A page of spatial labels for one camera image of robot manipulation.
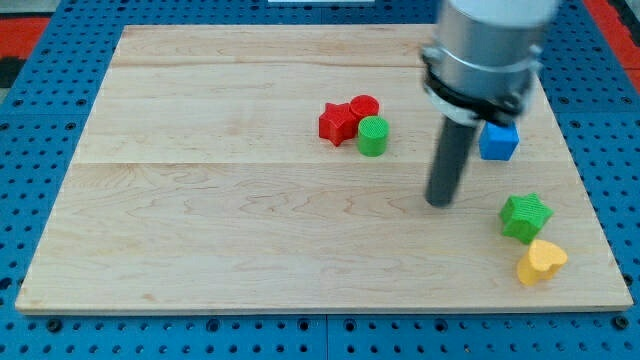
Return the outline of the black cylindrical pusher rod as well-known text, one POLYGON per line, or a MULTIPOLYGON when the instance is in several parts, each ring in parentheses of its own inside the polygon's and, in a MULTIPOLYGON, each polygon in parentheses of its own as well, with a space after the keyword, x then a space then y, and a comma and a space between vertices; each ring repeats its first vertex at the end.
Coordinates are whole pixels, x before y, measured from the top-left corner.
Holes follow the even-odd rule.
POLYGON ((476 126, 444 118, 425 191, 430 205, 444 208, 453 202, 475 133, 476 126))

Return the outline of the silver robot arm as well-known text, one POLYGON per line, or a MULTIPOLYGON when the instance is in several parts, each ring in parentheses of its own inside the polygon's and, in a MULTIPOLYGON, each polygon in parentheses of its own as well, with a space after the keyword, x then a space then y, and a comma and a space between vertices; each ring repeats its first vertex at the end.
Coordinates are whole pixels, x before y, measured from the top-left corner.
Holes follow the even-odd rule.
POLYGON ((439 208, 455 197, 480 123, 508 127, 528 110, 560 0, 443 0, 423 46, 424 90, 443 124, 426 183, 439 208))

